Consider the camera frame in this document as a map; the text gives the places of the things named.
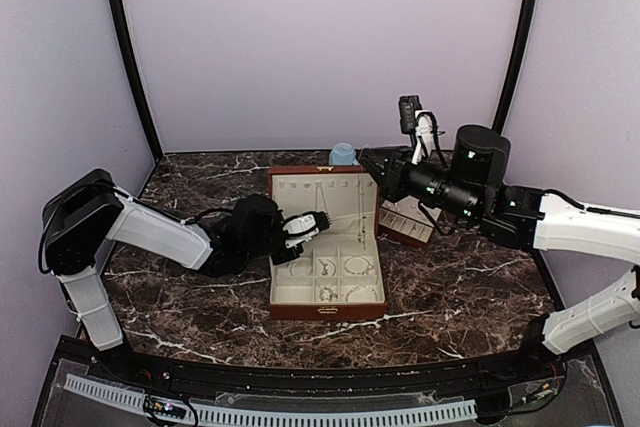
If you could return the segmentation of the gold crystal pendant earring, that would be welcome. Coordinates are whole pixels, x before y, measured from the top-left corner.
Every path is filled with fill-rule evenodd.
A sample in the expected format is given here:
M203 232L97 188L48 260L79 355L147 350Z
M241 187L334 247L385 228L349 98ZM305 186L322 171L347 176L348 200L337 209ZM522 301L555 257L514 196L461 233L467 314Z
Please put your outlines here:
M320 302L334 302L339 300L337 291L331 286L322 286L318 291Z

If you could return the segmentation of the light blue faceted mug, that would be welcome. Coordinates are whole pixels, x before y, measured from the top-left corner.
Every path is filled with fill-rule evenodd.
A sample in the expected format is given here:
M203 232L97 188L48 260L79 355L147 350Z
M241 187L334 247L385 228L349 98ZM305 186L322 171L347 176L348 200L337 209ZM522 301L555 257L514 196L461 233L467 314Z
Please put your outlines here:
M356 149L349 143L335 144L329 153L330 166L356 166L358 164Z

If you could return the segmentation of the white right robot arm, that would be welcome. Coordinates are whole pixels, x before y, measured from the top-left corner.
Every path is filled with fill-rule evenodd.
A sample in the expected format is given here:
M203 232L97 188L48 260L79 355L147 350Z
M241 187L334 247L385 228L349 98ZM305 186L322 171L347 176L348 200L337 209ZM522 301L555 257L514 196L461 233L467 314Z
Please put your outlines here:
M625 324L639 324L639 213L578 201L556 189L504 181L511 144L489 127L468 124L456 132L452 156L444 158L435 114L416 95L398 101L407 147L383 162L360 160L382 198L413 198L428 215L438 209L492 243L527 253L555 252L584 260L592 292L529 322L510 371L534 379L549 363L578 345Z

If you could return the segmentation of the red jewelry box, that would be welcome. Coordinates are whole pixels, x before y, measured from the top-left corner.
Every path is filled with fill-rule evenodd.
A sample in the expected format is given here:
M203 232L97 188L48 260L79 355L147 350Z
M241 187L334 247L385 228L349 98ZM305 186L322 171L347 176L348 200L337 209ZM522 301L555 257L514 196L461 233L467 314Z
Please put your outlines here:
M363 321L381 318L388 302L382 279L377 246L378 185L361 166L272 167L268 174L271 198L283 216L306 211L324 211L331 226L315 236L298 258L313 261L313 274L291 277L288 263L270 263L270 316L274 320ZM343 272L344 261L352 256L373 260L376 272L350 276ZM347 303L346 292L355 285L375 285L380 303ZM339 300L320 302L322 286L333 287Z

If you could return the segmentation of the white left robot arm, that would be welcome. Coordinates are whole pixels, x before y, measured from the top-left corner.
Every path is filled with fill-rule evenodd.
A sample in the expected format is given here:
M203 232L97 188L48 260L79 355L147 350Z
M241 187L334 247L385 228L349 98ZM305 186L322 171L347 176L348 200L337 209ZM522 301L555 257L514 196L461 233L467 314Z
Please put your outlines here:
M271 198L252 194L232 208L212 208L180 219L119 187L97 168L50 199L42 209L38 268L60 283L70 308L101 364L120 383L141 374L96 266L106 243L167 259L206 277L237 275L263 259L275 264L300 257L306 243L326 231L324 211L286 217Z

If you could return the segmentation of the red jewelry display tray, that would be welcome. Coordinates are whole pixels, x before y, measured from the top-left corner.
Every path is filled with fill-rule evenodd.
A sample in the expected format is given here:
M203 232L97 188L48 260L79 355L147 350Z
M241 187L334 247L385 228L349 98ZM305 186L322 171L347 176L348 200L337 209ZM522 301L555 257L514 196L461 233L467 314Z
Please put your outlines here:
M378 230L394 241L415 248L424 248L434 232L432 222L418 207L413 197L393 203L384 200L378 216Z

